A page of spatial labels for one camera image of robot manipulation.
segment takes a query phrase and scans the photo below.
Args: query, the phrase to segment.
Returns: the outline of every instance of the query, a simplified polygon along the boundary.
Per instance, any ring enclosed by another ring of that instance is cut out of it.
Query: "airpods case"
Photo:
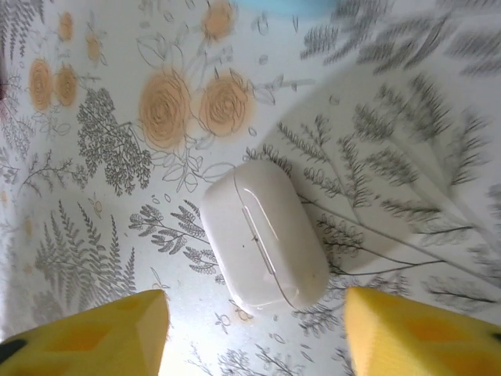
[[[209,187],[205,232],[235,303],[252,315],[303,309],[329,280],[323,248],[281,168],[249,161]]]

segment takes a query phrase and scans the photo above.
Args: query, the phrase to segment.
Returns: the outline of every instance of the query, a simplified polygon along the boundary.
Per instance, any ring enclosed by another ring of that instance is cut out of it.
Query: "yellow object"
[[[500,376],[501,327],[364,287],[345,323],[357,376]]]
[[[0,374],[157,375],[167,329],[164,292],[144,291],[7,339],[0,345]]]

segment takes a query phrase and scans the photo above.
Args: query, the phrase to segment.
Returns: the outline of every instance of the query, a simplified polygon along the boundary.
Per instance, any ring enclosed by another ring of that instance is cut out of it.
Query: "patterned tablecloth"
[[[0,2],[2,337],[155,287],[160,374],[353,375],[349,286],[501,324],[500,25],[500,0]],[[240,310],[201,227],[250,159],[325,245],[309,309]]]

